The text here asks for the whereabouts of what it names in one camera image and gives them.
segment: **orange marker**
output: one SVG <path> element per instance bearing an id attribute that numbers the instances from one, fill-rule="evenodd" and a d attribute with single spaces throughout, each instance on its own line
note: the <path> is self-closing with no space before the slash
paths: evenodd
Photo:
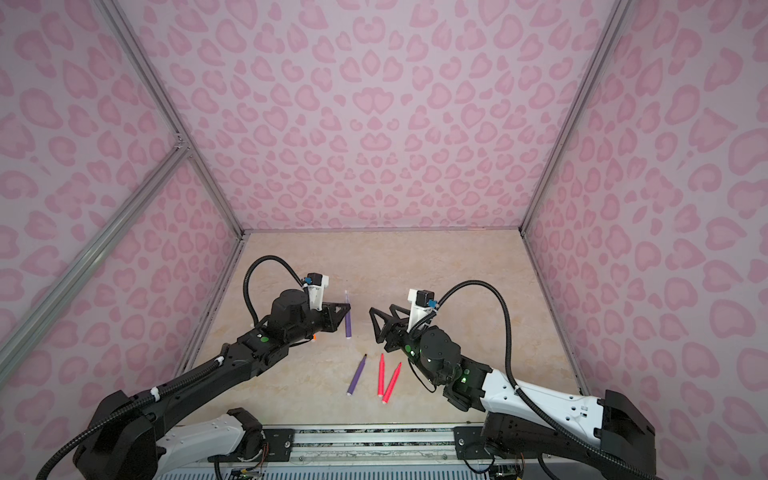
<path id="1" fill-rule="evenodd" d="M 395 389 L 395 384 L 397 383 L 397 377 L 400 376 L 401 366 L 402 366 L 402 362 L 397 364 L 397 368 L 395 369 L 395 372 L 392 374 L 392 379 L 389 380 L 389 385 L 386 388 L 386 393 L 384 394 L 384 400 L 382 400 L 382 403 L 389 403 L 389 397 L 392 396 L 392 390 Z"/>
<path id="2" fill-rule="evenodd" d="M 384 396 L 384 354 L 379 360 L 379 398 Z"/>

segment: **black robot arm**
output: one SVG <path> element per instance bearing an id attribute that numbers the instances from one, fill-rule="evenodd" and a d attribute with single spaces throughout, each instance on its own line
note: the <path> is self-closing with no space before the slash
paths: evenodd
<path id="1" fill-rule="evenodd" d="M 281 263 L 297 278 L 286 263 Z M 166 454 L 157 441 L 178 422 L 219 394 L 266 372 L 285 358 L 297 341 L 339 328 L 350 307 L 348 303 L 323 302 L 327 284 L 327 276 L 308 274 L 301 282 L 302 290 L 283 291 L 273 301 L 270 315 L 235 343 L 223 344 L 215 358 L 134 396 L 120 390 L 104 398 L 88 430 L 56 452 L 37 479 L 47 478 L 56 463 L 75 448 L 74 463 L 87 480 L 152 479 L 158 460 Z M 258 425 L 260 430 L 258 421 L 247 412 L 230 414 L 244 426 Z M 258 438 L 251 435 L 247 440 Z M 248 450 L 257 448 L 249 445 Z"/>

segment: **aluminum frame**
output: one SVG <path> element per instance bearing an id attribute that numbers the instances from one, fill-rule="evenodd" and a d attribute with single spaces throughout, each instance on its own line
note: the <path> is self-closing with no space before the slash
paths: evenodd
<path id="1" fill-rule="evenodd" d="M 123 9 L 120 7 L 117 0 L 92 1 L 104 16 L 104 19 L 107 21 L 109 28 L 112 30 L 112 33 L 114 33 L 120 46 L 123 48 L 128 60 L 134 66 L 134 70 L 136 70 L 142 83 L 144 83 L 144 86 L 147 88 L 149 95 L 157 104 L 159 112 L 165 122 L 176 134 L 179 141 L 184 141 L 190 145 L 190 149 L 192 150 L 192 166 L 197 172 L 197 175 L 203 181 L 205 189 L 226 219 L 227 224 L 238 239 L 242 238 L 243 227 L 240 225 L 240 221 L 237 219 L 229 202 L 227 202 L 227 198 L 219 188 L 219 185 L 214 180 L 213 175 L 211 175 L 203 155 L 194 143 L 194 139 L 184 126 L 184 122 L 181 120 L 179 112 L 171 101 L 170 95 L 165 91 L 160 77 L 149 62 L 147 55 L 144 52 L 144 48 L 138 41 L 136 32 L 134 32 L 131 23 L 125 16 L 125 12 L 123 12 Z"/>
<path id="2" fill-rule="evenodd" d="M 229 288 L 230 282 L 232 281 L 234 271 L 237 268 L 237 263 L 243 255 L 247 240 L 247 235 L 236 240 L 232 253 L 230 253 L 229 258 L 227 259 L 227 266 L 222 270 L 221 277 L 216 282 L 216 286 L 210 295 L 210 299 L 208 300 L 203 313 L 200 315 L 200 320 L 197 322 L 197 327 L 195 327 L 192 338 L 187 344 L 187 348 L 184 350 L 181 360 L 174 371 L 174 377 L 194 368 L 197 355 L 200 352 L 200 348 L 203 346 L 203 342 L 208 336 L 208 331 L 214 324 L 216 314 L 219 311 L 224 294 L 227 292 L 227 288 Z"/>
<path id="3" fill-rule="evenodd" d="M 600 82 L 609 58 L 616 49 L 616 45 L 621 38 L 621 33 L 626 28 L 628 19 L 631 17 L 632 9 L 636 3 L 635 0 L 617 0 L 611 9 L 605 28 L 598 39 L 598 45 L 595 48 L 588 63 L 587 70 L 584 73 L 584 79 L 579 84 L 574 101 L 571 103 L 571 108 L 568 110 L 568 114 L 565 117 L 563 128 L 560 129 L 558 137 L 554 142 L 552 152 L 547 159 L 544 173 L 536 184 L 531 204 L 525 211 L 525 216 L 523 217 L 523 222 L 520 226 L 520 231 L 524 235 L 531 226 L 533 217 L 540 207 L 541 199 L 544 198 L 544 193 L 551 183 L 550 180 L 554 173 L 554 169 L 560 164 L 563 158 L 565 145 L 571 140 L 571 136 L 576 130 L 582 114 L 587 109 L 589 100 Z"/>
<path id="4" fill-rule="evenodd" d="M 574 347 L 571 345 L 571 341 L 568 339 L 568 335 L 565 334 L 563 324 L 559 320 L 557 310 L 554 309 L 554 297 L 552 296 L 552 292 L 549 290 L 549 286 L 547 286 L 547 283 L 541 276 L 541 271 L 538 269 L 536 259 L 533 256 L 533 249 L 531 248 L 531 244 L 529 243 L 528 238 L 523 235 L 522 232 L 521 237 L 523 240 L 523 245 L 525 245 L 525 251 L 528 253 L 528 259 L 531 261 L 533 271 L 536 274 L 538 286 L 541 288 L 541 292 L 544 294 L 544 301 L 547 303 L 549 314 L 552 317 L 552 322 L 554 323 L 554 331 L 557 332 L 558 336 L 560 337 L 560 343 L 563 346 L 563 351 L 565 352 L 565 356 L 567 356 L 568 362 L 571 364 L 571 370 L 573 370 L 574 376 L 576 377 L 576 386 L 582 395 L 592 395 L 591 389 L 586 382 L 586 377 L 584 377 L 584 372 L 581 371 L 581 366 L 576 359 L 576 352 L 574 351 Z"/>
<path id="5" fill-rule="evenodd" d="M 269 229 L 245 230 L 245 235 L 253 233 L 345 233 L 345 232 L 450 232 L 467 230 L 519 230 L 519 227 L 510 225 L 504 227 L 355 227 L 355 228 L 290 228 L 290 229 Z"/>
<path id="6" fill-rule="evenodd" d="M 286 428 L 285 425 L 272 426 Z M 487 475 L 471 473 L 464 462 L 457 458 L 452 431 L 456 426 L 480 427 L 482 424 L 290 425 L 288 428 L 296 430 L 290 460 L 268 463 L 264 470 L 264 478 L 275 480 L 280 478 L 285 480 L 292 478 L 297 480 L 306 478 L 337 478 L 339 480 L 488 478 Z M 573 460 L 548 456 L 546 462 L 556 472 L 561 474 L 568 472 L 568 477 L 561 478 L 574 480 L 602 478 L 597 470 Z M 470 463 L 476 468 L 484 468 L 488 464 L 485 460 L 472 460 Z M 495 463 L 511 464 L 515 463 L 515 460 L 497 458 Z M 527 465 L 526 478 L 547 478 L 535 458 L 530 458 Z M 230 468 L 252 466 L 255 466 L 255 463 L 223 463 L 221 470 L 227 472 Z M 208 462 L 197 462 L 168 472 L 161 478 L 163 480 L 198 478 L 195 475 L 206 475 L 211 472 L 211 467 L 212 464 Z"/>
<path id="7" fill-rule="evenodd" d="M 19 327 L 0 348 L 0 389 L 43 340 L 61 311 L 80 293 L 187 158 L 190 158 L 189 147 L 185 142 L 180 142 L 123 203 L 107 225 L 83 247 L 67 271 L 53 282 L 48 294 L 21 318 Z"/>

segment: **marble surface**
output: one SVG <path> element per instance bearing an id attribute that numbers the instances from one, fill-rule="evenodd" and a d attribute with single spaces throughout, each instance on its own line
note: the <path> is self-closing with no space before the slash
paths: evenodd
<path id="1" fill-rule="evenodd" d="M 248 266 L 262 255 L 282 257 L 303 276 L 330 277 L 326 302 L 343 302 L 349 291 L 353 337 L 319 333 L 317 341 L 290 350 L 262 376 L 216 397 L 184 423 L 218 417 L 244 407 L 265 425 L 337 423 L 481 422 L 485 413 L 461 412 L 442 397 L 430 394 L 403 364 L 389 404 L 376 394 L 379 355 L 368 310 L 387 311 L 391 303 L 408 307 L 408 290 L 432 290 L 439 298 L 450 287 L 470 279 L 485 280 L 505 298 L 511 314 L 512 371 L 527 382 L 562 392 L 578 392 L 571 367 L 554 329 L 544 297 L 517 230 L 422 232 L 255 233 L 243 256 L 197 356 L 197 364 L 219 353 L 252 327 L 242 297 Z M 288 272 L 276 262 L 259 265 L 250 295 L 259 316 L 269 313 L 280 292 L 295 288 Z M 486 289 L 469 286 L 455 293 L 435 319 L 462 347 L 462 354 L 504 369 L 504 317 Z M 358 362 L 368 354 L 355 394 L 346 394 Z M 402 352 L 385 353 L 386 382 Z"/>

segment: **wire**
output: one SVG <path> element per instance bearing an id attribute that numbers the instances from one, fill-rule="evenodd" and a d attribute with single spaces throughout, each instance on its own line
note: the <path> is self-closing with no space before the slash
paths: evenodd
<path id="1" fill-rule="evenodd" d="M 173 384 L 171 386 L 167 386 L 167 384 L 165 384 L 166 386 L 157 387 L 157 394 L 159 395 L 158 398 L 162 398 L 172 393 L 175 393 L 184 387 L 187 387 L 195 382 L 198 382 L 203 377 L 210 375 L 215 369 L 217 369 L 220 366 L 218 359 L 219 357 L 211 360 L 211 364 L 208 367 L 206 367 L 205 369 L 202 369 L 195 375 L 189 376 L 186 379 L 179 381 L 179 383 Z M 146 396 L 141 400 L 134 400 L 128 405 L 115 410 L 108 417 L 99 420 L 88 430 L 81 432 L 79 435 L 77 435 L 72 440 L 67 442 L 63 447 L 61 447 L 55 454 L 53 454 L 53 456 L 48 459 L 48 461 L 42 466 L 42 468 L 40 468 L 40 472 L 38 472 L 37 476 L 35 477 L 36 480 L 47 479 L 48 476 L 51 474 L 51 470 L 53 470 L 56 464 L 58 464 L 65 456 L 67 456 L 69 452 L 74 450 L 78 445 L 84 442 L 88 437 L 95 434 L 96 432 L 104 428 L 106 425 L 109 425 L 112 422 L 116 422 L 117 420 L 120 420 L 130 415 L 134 410 L 142 409 L 145 406 L 148 406 L 156 401 L 157 400 L 155 399 L 154 396 Z"/>
<path id="2" fill-rule="evenodd" d="M 411 359 L 408 359 L 408 366 L 411 367 L 411 372 L 413 372 L 413 376 L 416 377 L 416 379 L 422 384 L 422 386 L 427 390 L 429 393 L 435 393 L 437 392 L 437 386 L 434 386 L 435 388 L 433 390 L 430 390 L 429 387 L 424 383 L 424 381 L 416 375 L 416 371 L 413 369 L 413 362 L 411 362 Z"/>
<path id="3" fill-rule="evenodd" d="M 214 474 L 216 474 L 216 480 L 223 480 L 221 477 L 221 465 L 219 465 L 219 455 L 214 457 Z"/>
<path id="4" fill-rule="evenodd" d="M 261 462 L 259 462 L 259 476 L 262 476 L 261 468 L 264 465 L 264 462 L 266 461 L 266 457 L 268 457 L 270 454 L 270 444 L 265 443 L 264 444 L 264 453 L 261 455 Z"/>
<path id="5" fill-rule="evenodd" d="M 250 264 L 250 266 L 248 267 L 248 271 L 245 272 L 245 277 L 243 278 L 243 299 L 245 300 L 245 306 L 247 307 L 248 312 L 253 317 L 254 327 L 262 326 L 264 324 L 264 320 L 262 319 L 262 321 L 259 321 L 259 316 L 256 314 L 256 310 L 253 309 L 253 304 L 250 301 L 250 294 L 248 293 L 248 284 L 250 283 L 250 276 L 253 273 L 253 271 L 256 269 L 256 267 L 259 266 L 261 263 L 266 262 L 267 260 L 274 260 L 278 262 L 280 265 L 286 267 L 286 270 L 288 270 L 288 273 L 291 274 L 291 276 L 296 281 L 296 283 L 298 283 L 299 286 L 301 287 L 304 286 L 304 282 L 299 278 L 298 275 L 296 275 L 296 272 L 293 271 L 293 268 L 291 268 L 290 265 L 282 258 L 276 257 L 274 255 L 265 255 L 261 258 L 256 259 L 256 261 Z"/>
<path id="6" fill-rule="evenodd" d="M 303 345 L 303 344 L 305 344 L 305 343 L 308 343 L 308 342 L 311 342 L 311 341 L 312 341 L 312 339 L 308 339 L 308 340 L 304 340 L 304 341 L 302 341 L 302 342 L 291 343 L 291 344 L 288 346 L 288 348 L 293 348 L 294 346 Z"/>
<path id="7" fill-rule="evenodd" d="M 552 473 L 552 470 L 549 469 L 547 464 L 544 463 L 543 455 L 543 453 L 538 454 L 538 464 L 541 466 L 541 469 L 544 470 L 544 473 L 546 473 L 552 480 L 560 480 L 557 475 Z"/>
<path id="8" fill-rule="evenodd" d="M 539 408 L 536 403 L 531 400 L 528 395 L 525 393 L 525 391 L 518 385 L 517 380 L 515 380 L 515 376 L 512 375 L 512 324 L 511 319 L 509 317 L 509 310 L 507 309 L 507 303 L 504 301 L 504 297 L 496 290 L 493 285 L 490 283 L 484 282 L 482 280 L 466 280 L 464 282 L 459 283 L 458 285 L 453 286 L 445 295 L 442 296 L 440 301 L 438 302 L 437 308 L 442 306 L 443 303 L 454 293 L 459 291 L 460 289 L 464 288 L 465 286 L 469 285 L 478 285 L 483 286 L 484 288 L 491 290 L 491 292 L 496 296 L 496 299 L 498 302 L 502 305 L 502 312 L 504 313 L 504 324 L 505 324 L 505 333 L 506 333 L 506 348 L 505 348 L 505 355 L 504 355 L 504 367 L 507 374 L 507 380 L 509 381 L 512 389 L 515 391 L 515 395 L 519 396 L 520 399 L 527 405 L 531 410 L 534 411 L 536 415 L 539 416 L 542 420 L 547 422 L 547 425 L 552 427 L 558 434 L 563 435 L 566 439 L 570 440 L 571 442 L 575 443 L 576 445 L 579 445 L 584 450 L 587 451 L 587 454 L 594 455 L 597 458 L 599 458 L 602 462 L 605 462 L 607 464 L 612 465 L 615 468 L 619 468 L 621 470 L 624 470 L 632 475 L 634 475 L 636 478 L 640 478 L 642 480 L 660 480 L 656 475 L 652 475 L 650 473 L 643 472 L 637 467 L 634 467 L 632 465 L 629 465 L 624 460 L 621 460 L 620 458 L 614 457 L 612 455 L 608 455 L 604 452 L 602 452 L 600 449 L 596 449 L 594 446 L 586 443 L 585 440 L 580 439 L 577 437 L 571 430 L 566 429 L 564 426 L 562 426 L 559 422 L 557 422 L 555 419 L 550 417 L 544 410 Z M 429 323 L 432 321 L 432 318 L 435 317 L 437 314 L 437 311 L 432 311 L 429 313 L 429 315 L 425 316 L 423 319 L 418 321 L 411 330 L 411 334 L 413 334 L 416 327 L 420 326 L 423 323 Z"/>
<path id="9" fill-rule="evenodd" d="M 473 442 L 473 443 L 470 443 L 469 445 L 467 445 L 466 447 L 464 447 L 464 464 L 465 464 L 465 465 L 467 465 L 467 468 L 469 468 L 470 470 L 472 470 L 474 473 L 476 473 L 476 474 L 478 474 L 478 475 L 482 475 L 482 474 L 484 474 L 484 473 L 488 473 L 488 470 L 490 470 L 490 469 L 491 469 L 491 467 L 492 467 L 492 466 L 493 466 L 493 465 L 496 463 L 496 457 L 495 457 L 495 456 L 493 456 L 493 455 L 491 455 L 491 464 L 490 464 L 490 465 L 488 465 L 487 467 L 485 467 L 485 468 L 484 468 L 484 469 L 482 469 L 482 470 L 475 470 L 475 469 L 474 469 L 474 468 L 473 468 L 473 467 L 472 467 L 472 466 L 469 464 L 469 462 L 467 462 L 467 453 L 466 453 L 466 452 L 467 452 L 467 450 L 469 449 L 469 447 L 471 447 L 471 446 L 473 446 L 473 445 L 480 445 L 481 443 L 482 443 L 482 442 Z"/>

